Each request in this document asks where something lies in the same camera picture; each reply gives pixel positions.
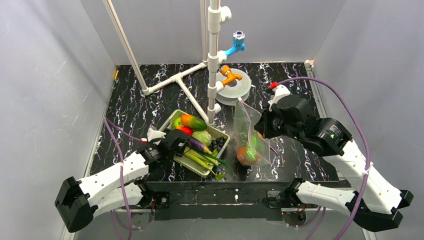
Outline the clear zip top bag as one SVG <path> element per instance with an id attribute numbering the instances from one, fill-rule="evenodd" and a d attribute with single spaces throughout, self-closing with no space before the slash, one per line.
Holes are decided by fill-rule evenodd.
<path id="1" fill-rule="evenodd" d="M 254 129 L 262 113 L 239 98 L 235 104 L 233 135 L 237 160 L 244 166 L 271 164 L 270 141 Z"/>

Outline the orange toy fruit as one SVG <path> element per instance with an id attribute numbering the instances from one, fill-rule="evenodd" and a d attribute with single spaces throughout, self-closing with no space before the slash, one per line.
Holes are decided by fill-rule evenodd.
<path id="1" fill-rule="evenodd" d="M 236 157 L 243 166 L 254 166 L 259 160 L 256 152 L 251 147 L 247 146 L 239 147 L 236 150 Z"/>

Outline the purple toy eggplant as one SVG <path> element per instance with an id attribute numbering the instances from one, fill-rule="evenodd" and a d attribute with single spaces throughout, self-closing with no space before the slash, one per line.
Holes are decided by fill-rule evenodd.
<path id="1" fill-rule="evenodd" d="M 206 154 L 209 154 L 209 155 L 212 154 L 212 152 L 209 150 L 209 148 L 204 143 L 202 143 L 201 141 L 199 141 L 198 139 L 196 139 L 196 138 L 194 138 L 192 136 L 189 136 L 188 137 L 188 142 L 189 142 L 190 147 L 192 149 L 199 150 L 199 151 L 201 151 L 203 153 L 206 153 Z"/>

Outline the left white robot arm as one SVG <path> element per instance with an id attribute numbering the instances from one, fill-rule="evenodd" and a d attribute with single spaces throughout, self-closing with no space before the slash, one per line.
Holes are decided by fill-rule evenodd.
<path id="1" fill-rule="evenodd" d="M 158 162 L 181 157 L 189 147 L 189 135 L 174 129 L 166 132 L 150 128 L 147 142 L 117 163 L 94 175 L 65 179 L 54 201 L 68 232 L 88 226 L 94 218 L 118 208 L 139 206 L 154 209 L 165 203 L 169 195 L 154 192 L 142 177 Z"/>

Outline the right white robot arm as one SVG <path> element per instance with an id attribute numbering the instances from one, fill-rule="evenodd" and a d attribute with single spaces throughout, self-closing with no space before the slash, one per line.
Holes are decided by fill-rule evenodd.
<path id="1" fill-rule="evenodd" d="M 398 228 L 414 195 L 392 186 L 364 156 L 351 133 L 336 119 L 314 114 L 297 95 L 275 96 L 263 108 L 254 129 L 266 139 L 286 136 L 334 166 L 352 186 L 339 190 L 295 178 L 274 197 L 278 207 L 313 204 L 351 215 L 363 229 L 381 232 Z"/>

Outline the green toy bitter gourd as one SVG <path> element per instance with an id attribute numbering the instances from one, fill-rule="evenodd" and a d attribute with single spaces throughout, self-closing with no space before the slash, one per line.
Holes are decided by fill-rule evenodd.
<path id="1" fill-rule="evenodd" d="M 257 137 L 252 135 L 251 139 L 248 139 L 245 144 L 244 158 L 247 162 L 256 162 L 259 157 L 257 153 Z"/>

